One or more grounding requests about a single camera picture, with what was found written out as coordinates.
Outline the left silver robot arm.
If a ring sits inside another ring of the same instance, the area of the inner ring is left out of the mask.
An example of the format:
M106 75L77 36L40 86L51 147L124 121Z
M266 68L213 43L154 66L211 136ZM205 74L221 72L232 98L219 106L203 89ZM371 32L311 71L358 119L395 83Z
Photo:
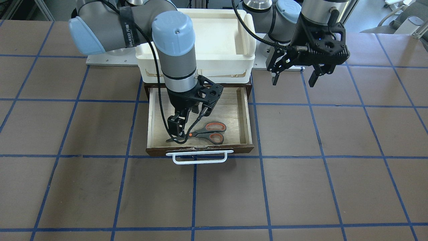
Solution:
M266 70L276 85L280 73L292 66L313 67L309 86L332 74L350 56L341 17L348 0L243 0L252 15L254 30L245 30L261 45L269 46Z

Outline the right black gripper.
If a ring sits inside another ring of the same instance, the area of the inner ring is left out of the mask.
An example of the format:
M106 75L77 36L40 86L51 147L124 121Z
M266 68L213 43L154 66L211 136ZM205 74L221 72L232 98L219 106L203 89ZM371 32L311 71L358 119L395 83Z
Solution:
M168 131L173 136L185 137L185 122L189 111L200 102L207 108L209 116L223 93L224 87L216 84L203 75L188 75L175 78L167 75L167 92L175 108L175 115L167 119Z

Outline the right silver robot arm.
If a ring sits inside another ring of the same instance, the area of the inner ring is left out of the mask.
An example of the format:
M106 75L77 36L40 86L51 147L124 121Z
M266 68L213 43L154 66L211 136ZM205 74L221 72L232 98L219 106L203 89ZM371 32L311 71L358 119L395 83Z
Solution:
M192 135L184 131L190 112L195 123L209 116L223 87L197 75L196 34L191 18L169 0L146 0L142 5L117 7L113 0L77 0L77 15L69 30L84 55L132 48L148 43L157 75L163 75L174 115L164 119L172 141L183 144Z

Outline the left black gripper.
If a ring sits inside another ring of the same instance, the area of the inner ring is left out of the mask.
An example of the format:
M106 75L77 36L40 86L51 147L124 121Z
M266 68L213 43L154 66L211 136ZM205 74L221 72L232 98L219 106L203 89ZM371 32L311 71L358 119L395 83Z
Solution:
M327 23L314 23L300 15L287 46L275 46L270 51L266 69L272 72L272 85L276 86L280 73L289 67L312 66L309 87L324 74L331 74L336 65L343 64L350 56L346 45L346 30L338 15L327 15Z

